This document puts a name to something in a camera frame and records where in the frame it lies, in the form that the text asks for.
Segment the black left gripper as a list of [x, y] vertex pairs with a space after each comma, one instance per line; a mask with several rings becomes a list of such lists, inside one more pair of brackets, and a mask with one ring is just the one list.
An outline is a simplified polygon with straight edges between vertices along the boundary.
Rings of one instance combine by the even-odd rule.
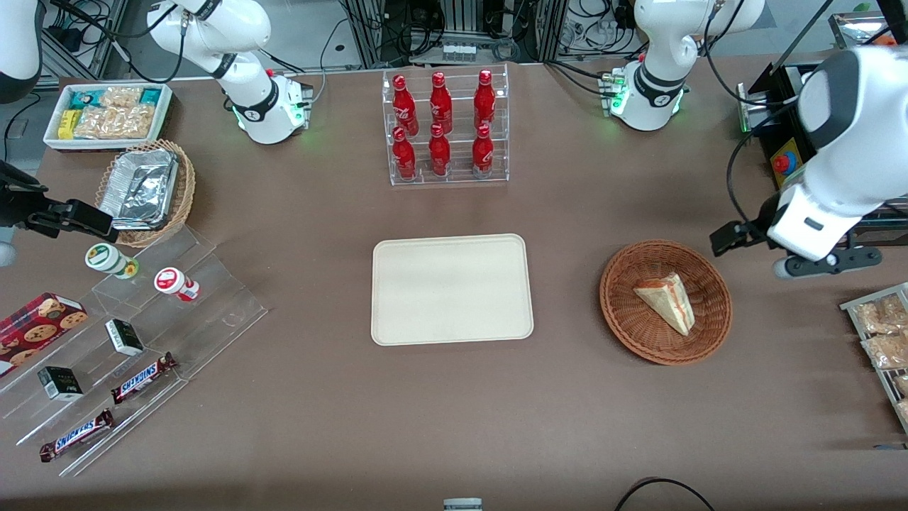
[[742, 222], [729, 222], [712, 233], [713, 255], [715, 258], [741, 246], [755, 246], [765, 243], [768, 246], [779, 246], [768, 235], [776, 217], [780, 195], [771, 195], [761, 204], [759, 212], [753, 218], [742, 213]]

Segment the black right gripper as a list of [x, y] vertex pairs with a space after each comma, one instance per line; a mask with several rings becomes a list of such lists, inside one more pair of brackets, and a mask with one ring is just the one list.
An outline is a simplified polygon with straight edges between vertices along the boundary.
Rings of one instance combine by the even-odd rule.
[[61, 231], [74, 231], [75, 226], [87, 235], [107, 243], [118, 241], [111, 216], [84, 202], [72, 203], [72, 224], [65, 216], [70, 204], [45, 196], [48, 190], [39, 181], [16, 166], [1, 163], [1, 226], [32, 230], [48, 237]]

